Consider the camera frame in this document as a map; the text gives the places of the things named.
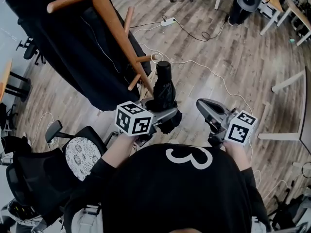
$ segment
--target printed number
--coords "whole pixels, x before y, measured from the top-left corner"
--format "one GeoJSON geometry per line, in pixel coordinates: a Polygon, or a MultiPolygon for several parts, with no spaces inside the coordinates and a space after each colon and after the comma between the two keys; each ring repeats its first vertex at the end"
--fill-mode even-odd
{"type": "Polygon", "coordinates": [[[174,163],[177,163],[177,164],[181,164],[181,163],[185,163],[187,161],[191,161],[191,163],[193,164],[193,166],[196,169],[202,170],[202,169],[205,169],[205,168],[209,167],[210,164],[212,164],[212,161],[213,161],[213,156],[211,155],[211,153],[209,151],[207,151],[206,149],[201,148],[201,147],[195,147],[195,146],[192,146],[192,147],[193,148],[197,148],[197,149],[201,150],[204,154],[206,154],[207,161],[204,164],[198,163],[195,160],[195,158],[193,157],[192,154],[189,154],[188,156],[183,157],[183,158],[176,158],[176,157],[172,156],[172,152],[174,151],[173,149],[168,149],[168,150],[166,150],[165,153],[166,153],[167,158],[171,162],[174,162],[174,163]]]}

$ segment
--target wooden floor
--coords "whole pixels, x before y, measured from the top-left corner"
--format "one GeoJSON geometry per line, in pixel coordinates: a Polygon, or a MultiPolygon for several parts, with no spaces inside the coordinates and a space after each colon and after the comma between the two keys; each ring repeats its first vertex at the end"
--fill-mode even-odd
{"type": "MultiPolygon", "coordinates": [[[[175,17],[184,28],[198,38],[206,31],[215,36],[229,11],[233,0],[222,0],[220,8],[214,10],[216,0],[113,0],[115,7],[125,18],[128,6],[135,6],[132,26],[159,22],[162,15],[175,17]]],[[[223,76],[231,94],[245,97],[260,124],[252,139],[254,154],[252,167],[261,171],[259,192],[265,197],[282,179],[288,184],[295,179],[300,170],[291,166],[292,161],[306,162],[311,160],[307,150],[299,142],[282,142],[259,140],[258,133],[296,132],[299,125],[300,106],[302,102],[302,80],[279,91],[271,92],[271,86],[311,67],[311,44],[303,43],[299,47],[289,39],[298,38],[284,22],[279,28],[274,24],[264,36],[259,32],[268,22],[260,13],[253,13],[241,26],[224,25],[221,34],[208,42],[197,41],[187,35],[177,25],[158,27],[151,31],[140,31],[135,37],[140,43],[165,53],[172,61],[183,62],[195,60],[210,67],[223,76]]],[[[149,144],[165,143],[177,139],[180,143],[201,145],[207,143],[208,125],[196,109],[198,98],[210,98],[224,103],[228,108],[238,107],[249,111],[243,100],[227,94],[223,81],[205,68],[194,63],[175,64],[173,82],[177,100],[183,113],[179,127],[169,135],[157,133],[149,144]]],[[[16,135],[27,132],[33,141],[37,125],[45,112],[52,112],[55,120],[61,120],[64,131],[75,133],[86,125],[91,125],[104,139],[113,123],[113,112],[100,112],[92,107],[88,100],[75,91],[49,65],[31,65],[27,76],[32,80],[31,95],[26,104],[19,103],[19,118],[16,135]]],[[[39,127],[39,133],[33,145],[33,151],[47,151],[44,133],[50,115],[45,115],[39,127]]],[[[251,149],[246,147],[247,155],[251,149]]],[[[259,173],[255,177],[259,182],[259,173]]],[[[292,196],[300,194],[311,184],[310,180],[297,177],[292,196]]],[[[271,197],[276,194],[284,197],[285,184],[280,183],[264,201],[268,211],[275,208],[271,197]]]]}

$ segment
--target power strip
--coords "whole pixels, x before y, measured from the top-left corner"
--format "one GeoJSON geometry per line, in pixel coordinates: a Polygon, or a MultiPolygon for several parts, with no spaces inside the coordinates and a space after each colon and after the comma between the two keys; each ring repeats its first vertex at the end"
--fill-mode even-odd
{"type": "Polygon", "coordinates": [[[173,24],[173,23],[176,23],[176,19],[175,19],[174,17],[172,17],[172,18],[170,18],[170,19],[167,19],[167,20],[165,20],[165,21],[162,21],[162,22],[161,22],[161,25],[162,25],[163,27],[165,27],[165,26],[171,25],[171,24],[173,24]]]}

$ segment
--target black sleeve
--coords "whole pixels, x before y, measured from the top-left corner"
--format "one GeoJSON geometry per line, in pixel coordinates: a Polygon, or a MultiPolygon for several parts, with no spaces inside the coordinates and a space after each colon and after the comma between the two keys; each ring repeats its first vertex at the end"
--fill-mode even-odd
{"type": "Polygon", "coordinates": [[[250,167],[241,171],[241,174],[244,177],[246,183],[249,200],[252,206],[252,216],[256,216],[257,219],[267,227],[267,231],[270,232],[271,226],[269,223],[267,210],[264,207],[261,195],[256,188],[256,181],[252,168],[250,167]]]}
{"type": "Polygon", "coordinates": [[[100,158],[91,173],[73,191],[64,211],[64,226],[67,233],[71,233],[71,222],[76,212],[88,204],[101,202],[103,190],[115,171],[113,166],[100,158]]]}

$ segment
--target desk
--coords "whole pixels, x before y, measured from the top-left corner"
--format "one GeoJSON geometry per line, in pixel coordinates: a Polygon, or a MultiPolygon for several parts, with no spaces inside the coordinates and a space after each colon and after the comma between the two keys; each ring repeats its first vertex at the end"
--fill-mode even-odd
{"type": "Polygon", "coordinates": [[[277,92],[291,85],[299,78],[303,78],[303,101],[298,132],[260,133],[258,138],[263,140],[300,141],[311,154],[311,72],[305,67],[305,70],[273,86],[272,91],[277,92]]]}
{"type": "Polygon", "coordinates": [[[280,21],[277,23],[277,26],[279,27],[281,23],[284,21],[284,19],[289,15],[290,12],[294,12],[294,14],[303,22],[303,24],[308,28],[309,32],[303,36],[300,41],[297,42],[297,46],[299,46],[301,43],[303,43],[310,35],[311,35],[311,24],[309,20],[306,18],[306,16],[296,7],[294,2],[292,0],[286,0],[288,4],[288,9],[280,19],[280,21]]]}
{"type": "Polygon", "coordinates": [[[260,35],[263,35],[266,33],[268,28],[272,25],[272,23],[277,19],[278,15],[283,12],[282,6],[280,4],[279,0],[270,0],[269,4],[273,6],[273,8],[276,10],[273,14],[273,16],[270,18],[270,21],[267,23],[267,25],[260,31],[260,35]]]}
{"type": "Polygon", "coordinates": [[[12,68],[12,60],[10,60],[6,63],[5,70],[4,70],[2,77],[1,77],[1,81],[0,81],[0,102],[3,99],[4,93],[8,93],[8,94],[14,95],[16,97],[20,97],[21,101],[24,102],[27,99],[28,94],[30,92],[30,87],[31,87],[30,79],[25,79],[24,77],[17,75],[16,73],[11,71],[11,68],[12,68]],[[8,84],[8,80],[9,80],[10,75],[12,77],[20,79],[24,82],[22,89],[8,84]]]}

